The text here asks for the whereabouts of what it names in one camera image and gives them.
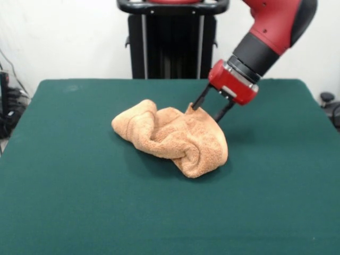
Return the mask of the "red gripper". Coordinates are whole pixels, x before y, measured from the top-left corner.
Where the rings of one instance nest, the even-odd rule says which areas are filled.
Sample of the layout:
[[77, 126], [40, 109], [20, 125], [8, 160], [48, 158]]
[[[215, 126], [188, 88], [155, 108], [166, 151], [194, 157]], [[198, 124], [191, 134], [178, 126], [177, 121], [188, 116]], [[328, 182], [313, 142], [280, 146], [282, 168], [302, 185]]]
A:
[[206, 95], [213, 86], [217, 91], [225, 92], [234, 102], [228, 102], [214, 117], [218, 123], [225, 114], [235, 105], [246, 105], [252, 101], [258, 91], [257, 84], [249, 81], [241, 75], [235, 68], [220, 59], [209, 72], [209, 84], [204, 88], [199, 97], [192, 103], [193, 110], [197, 110], [204, 102]]

